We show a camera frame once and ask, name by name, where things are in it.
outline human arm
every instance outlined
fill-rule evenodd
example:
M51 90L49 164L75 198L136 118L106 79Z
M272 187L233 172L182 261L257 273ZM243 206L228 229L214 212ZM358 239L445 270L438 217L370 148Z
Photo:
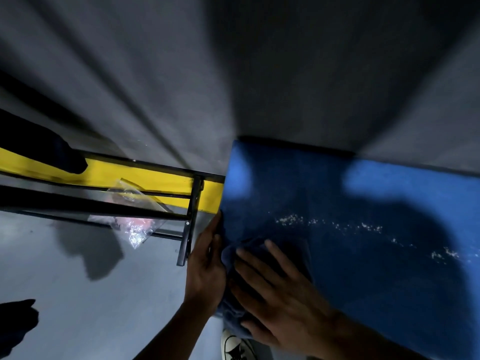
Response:
M189 358L225 291L226 272L220 260L222 242L219 235L214 235L220 218L220 213L213 218L189 255L182 305L134 360Z
M332 308L273 242L265 245L286 277L243 249L235 262L237 272L264 301L228 284L238 302L258 319L242 323L254 339L323 360L425 359Z

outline yellow bar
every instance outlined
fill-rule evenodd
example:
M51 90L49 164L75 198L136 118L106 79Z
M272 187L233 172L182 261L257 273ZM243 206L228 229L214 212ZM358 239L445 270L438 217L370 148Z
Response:
M190 194L193 178L154 170L135 168L116 163L107 163L95 159L87 159L88 168L82 174L72 174L50 165L28 159L11 151L0 148L0 170L25 177L57 183L79 186L106 187L115 186L119 179L133 182L145 191ZM223 184L205 181L200 195L199 210L216 213L222 198ZM188 199L156 197L166 205L187 208Z

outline plastic bag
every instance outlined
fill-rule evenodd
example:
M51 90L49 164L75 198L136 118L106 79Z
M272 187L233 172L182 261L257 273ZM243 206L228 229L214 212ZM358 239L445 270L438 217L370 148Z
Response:
M170 212L165 205L141 193L123 179L120 179L115 187L107 190L105 195L105 202ZM115 235L121 240L128 241L134 249L138 248L141 243L147 240L152 233L165 223L165 220L160 219L96 215L90 215L88 221L110 225Z

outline sneaker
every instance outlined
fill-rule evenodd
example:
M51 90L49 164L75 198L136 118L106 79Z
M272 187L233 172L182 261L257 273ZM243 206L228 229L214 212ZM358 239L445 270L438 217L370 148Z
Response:
M223 360L257 360L250 341L231 334L229 330L223 330L221 345Z

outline hand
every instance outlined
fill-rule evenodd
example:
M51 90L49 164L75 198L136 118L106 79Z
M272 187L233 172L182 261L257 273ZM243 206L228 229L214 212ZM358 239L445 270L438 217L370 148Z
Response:
M227 273L220 259L222 239L214 235L221 218L219 211L198 236L187 262L187 284L184 303L194 303L207 312L215 313L225 291Z
M321 359L343 357L341 339L350 334L353 322L330 307L278 246L269 240L265 245L286 277L244 249L237 250L243 261L236 260L235 269L264 299L257 301L229 283L238 302L261 323L245 321L242 326L266 345Z

